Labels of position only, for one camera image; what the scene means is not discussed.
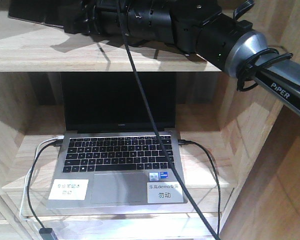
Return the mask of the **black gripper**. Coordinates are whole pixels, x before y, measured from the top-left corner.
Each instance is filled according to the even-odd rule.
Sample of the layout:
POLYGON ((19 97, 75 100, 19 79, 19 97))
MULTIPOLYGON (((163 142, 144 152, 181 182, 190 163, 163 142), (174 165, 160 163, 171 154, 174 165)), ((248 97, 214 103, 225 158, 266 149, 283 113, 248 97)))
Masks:
POLYGON ((129 0, 12 0, 8 17, 70 34, 112 36, 121 33, 117 4, 124 20, 129 0))

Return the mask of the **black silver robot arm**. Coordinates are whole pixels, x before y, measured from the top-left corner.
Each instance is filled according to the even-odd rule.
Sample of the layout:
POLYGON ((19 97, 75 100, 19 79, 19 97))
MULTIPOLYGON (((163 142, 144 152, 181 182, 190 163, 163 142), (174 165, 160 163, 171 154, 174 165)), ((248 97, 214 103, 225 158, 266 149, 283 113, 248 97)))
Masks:
POLYGON ((238 91, 249 91, 245 84, 253 81, 300 116, 300 64, 242 19, 253 6, 247 0, 227 16, 215 0, 12 0, 8 15, 70 34, 173 45, 236 78, 238 91))

